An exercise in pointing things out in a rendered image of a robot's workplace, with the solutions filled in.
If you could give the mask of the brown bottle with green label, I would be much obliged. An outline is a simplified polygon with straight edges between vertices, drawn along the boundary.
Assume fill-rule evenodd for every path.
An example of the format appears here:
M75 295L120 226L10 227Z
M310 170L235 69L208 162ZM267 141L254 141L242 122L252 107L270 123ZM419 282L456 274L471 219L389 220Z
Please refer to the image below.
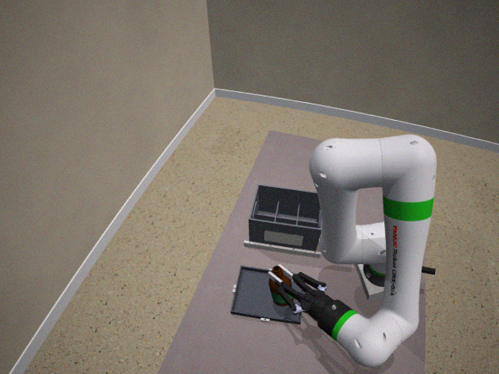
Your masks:
M271 271L275 276L277 276L279 279L281 279L282 281L284 281L284 283L286 283L289 287L292 288L292 282L289 278L287 278L284 274L283 274L283 271L282 271L282 268L280 266L274 266L272 271ZM273 282L272 279L269 279L269 287L270 287L270 290L271 290L271 295L272 295L272 298L273 298L273 301L276 305L279 305L279 306L287 306L287 303L281 298L281 296L279 295L278 293L278 288L279 286L277 286L275 284L275 282ZM287 293L286 293L287 294ZM288 294L287 294L288 295ZM290 295L288 295L292 300L294 300L294 298Z

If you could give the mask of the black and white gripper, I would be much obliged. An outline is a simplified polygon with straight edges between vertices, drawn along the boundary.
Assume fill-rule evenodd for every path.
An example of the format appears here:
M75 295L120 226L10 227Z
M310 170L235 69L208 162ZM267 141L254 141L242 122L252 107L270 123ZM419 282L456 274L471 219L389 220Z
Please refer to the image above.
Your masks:
M272 279L277 286L279 286L278 293L292 309L293 315L297 315L297 312L303 311L318 321L319 315L324 307L329 304L329 302L334 301L334 299L324 293L324 291L327 290L326 283L319 282L302 272L294 274L290 270L285 269L281 264L279 264L279 266L282 268L283 274L291 281L294 281L294 283L296 283L305 292L305 294L303 294L294 290L285 284L284 281L275 276L271 271L268 272L269 278ZM317 290L313 290L303 281ZM286 293L298 300L301 303L301 307L295 304Z

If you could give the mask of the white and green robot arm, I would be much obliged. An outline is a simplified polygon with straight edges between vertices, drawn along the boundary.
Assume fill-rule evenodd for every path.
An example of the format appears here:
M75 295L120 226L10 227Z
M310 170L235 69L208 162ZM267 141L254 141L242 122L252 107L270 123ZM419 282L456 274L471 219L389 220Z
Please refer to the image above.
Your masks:
M369 319L334 300L317 325L359 365L379 366L415 333L421 273L436 271L422 266L434 204L435 151L416 135L333 138L313 150L309 168L320 202L323 257L363 264L366 279L384 287L380 310ZM358 189L375 187L383 190L384 221L356 225Z

